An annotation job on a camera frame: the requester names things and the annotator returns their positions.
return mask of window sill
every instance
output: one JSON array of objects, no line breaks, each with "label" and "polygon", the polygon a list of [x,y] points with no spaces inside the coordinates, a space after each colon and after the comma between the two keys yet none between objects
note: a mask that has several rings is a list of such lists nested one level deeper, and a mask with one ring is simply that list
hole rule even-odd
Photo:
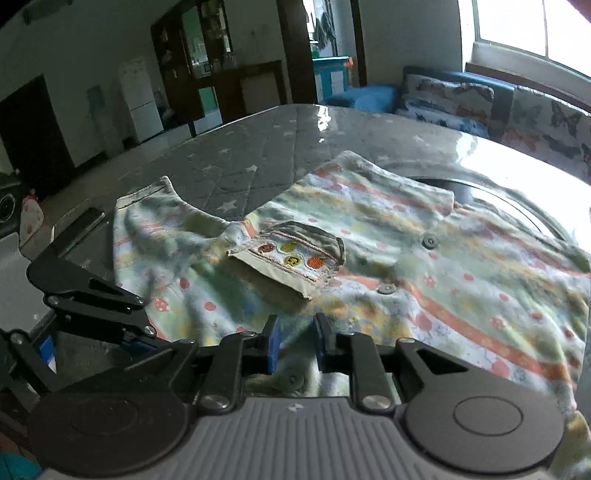
[{"label": "window sill", "polygon": [[466,70],[486,74],[479,67],[496,71],[494,77],[506,82],[516,83],[519,77],[524,80],[521,85],[591,112],[591,80],[560,65],[510,48],[474,42],[472,61],[466,65]]}]

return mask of sofa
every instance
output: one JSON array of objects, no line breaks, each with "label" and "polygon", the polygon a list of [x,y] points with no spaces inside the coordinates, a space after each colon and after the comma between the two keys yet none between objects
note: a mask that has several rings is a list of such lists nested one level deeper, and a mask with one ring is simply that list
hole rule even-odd
[{"label": "sofa", "polygon": [[402,86],[348,89],[324,103],[489,138],[591,184],[591,114],[536,90],[473,73],[406,66]]}]

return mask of refrigerator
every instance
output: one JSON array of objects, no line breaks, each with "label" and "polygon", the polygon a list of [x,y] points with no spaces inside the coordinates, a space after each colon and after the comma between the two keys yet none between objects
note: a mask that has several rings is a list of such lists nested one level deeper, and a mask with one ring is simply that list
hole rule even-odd
[{"label": "refrigerator", "polygon": [[122,65],[119,68],[119,81],[134,123],[137,142],[141,143],[163,131],[144,59],[135,59]]}]

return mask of fruit embroidery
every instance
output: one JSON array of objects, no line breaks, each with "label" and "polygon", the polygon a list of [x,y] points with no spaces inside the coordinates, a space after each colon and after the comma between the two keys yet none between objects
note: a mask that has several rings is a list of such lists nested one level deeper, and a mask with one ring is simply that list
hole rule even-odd
[{"label": "fruit embroidery", "polygon": [[279,250],[281,250],[285,254],[292,253],[297,246],[297,242],[286,242],[284,243]]},{"label": "fruit embroidery", "polygon": [[301,257],[298,257],[297,255],[290,255],[289,257],[285,258],[283,263],[288,267],[297,267],[299,264],[301,264]]},{"label": "fruit embroidery", "polygon": [[275,249],[275,245],[273,244],[265,244],[259,247],[259,252],[262,254],[271,253]]},{"label": "fruit embroidery", "polygon": [[319,255],[312,255],[306,262],[306,265],[314,270],[318,270],[324,266],[324,258]]}]

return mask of gray button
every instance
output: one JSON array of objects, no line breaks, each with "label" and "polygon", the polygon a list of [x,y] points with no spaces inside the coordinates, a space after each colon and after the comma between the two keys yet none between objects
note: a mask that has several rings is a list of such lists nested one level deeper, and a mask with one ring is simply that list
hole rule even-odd
[{"label": "gray button", "polygon": [[382,283],[378,287],[378,293],[381,293],[382,295],[390,295],[391,293],[394,293],[395,291],[396,291],[396,285],[394,285],[393,283]]},{"label": "gray button", "polygon": [[280,388],[284,394],[300,391],[305,384],[306,378],[299,369],[288,367],[281,372]]},{"label": "gray button", "polygon": [[435,235],[432,233],[425,233],[425,236],[423,237],[423,247],[427,248],[428,250],[433,250],[438,244],[439,241]]}]

